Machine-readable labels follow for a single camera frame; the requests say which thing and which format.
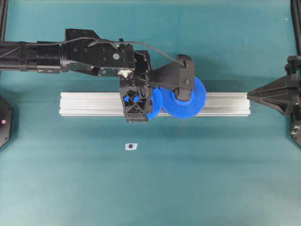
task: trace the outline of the teal background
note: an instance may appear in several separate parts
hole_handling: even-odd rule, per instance
[[[284,76],[296,54],[289,2],[12,0],[6,40],[92,29],[190,55],[208,91],[250,91]],[[155,67],[168,63],[150,56]],[[0,152],[0,225],[300,225],[301,152],[288,119],[255,103],[246,118],[148,124],[58,113],[60,92],[118,86],[73,72],[1,73],[15,112]],[[131,142],[138,149],[125,151]]]

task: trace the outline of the small black object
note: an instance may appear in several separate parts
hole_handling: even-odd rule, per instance
[[[301,96],[300,75],[301,56],[290,56],[285,66],[286,76],[248,92],[247,98],[277,110],[291,118],[290,133],[301,146]]]

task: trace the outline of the blue gear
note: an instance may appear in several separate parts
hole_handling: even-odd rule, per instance
[[[180,101],[175,98],[174,92],[160,88],[163,97],[163,109],[175,118],[188,119],[197,115],[206,102],[206,88],[201,80],[195,77],[194,91],[189,101]]]
[[[149,120],[155,118],[158,115],[163,105],[162,94],[158,88],[153,90],[151,100],[152,100],[152,113],[147,113],[147,117],[149,118]]]

